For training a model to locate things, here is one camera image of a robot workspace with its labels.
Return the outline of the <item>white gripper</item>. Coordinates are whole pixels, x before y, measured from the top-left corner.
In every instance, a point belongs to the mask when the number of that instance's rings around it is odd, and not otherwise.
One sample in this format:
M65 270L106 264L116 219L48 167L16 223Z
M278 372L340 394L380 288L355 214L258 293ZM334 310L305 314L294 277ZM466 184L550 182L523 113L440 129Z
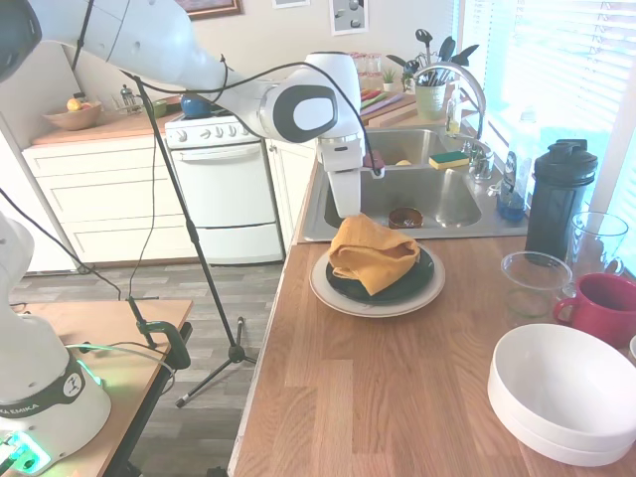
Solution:
M362 133L317 139L317 151L327 173L340 218L357 216L361 211L361 171L365 156Z

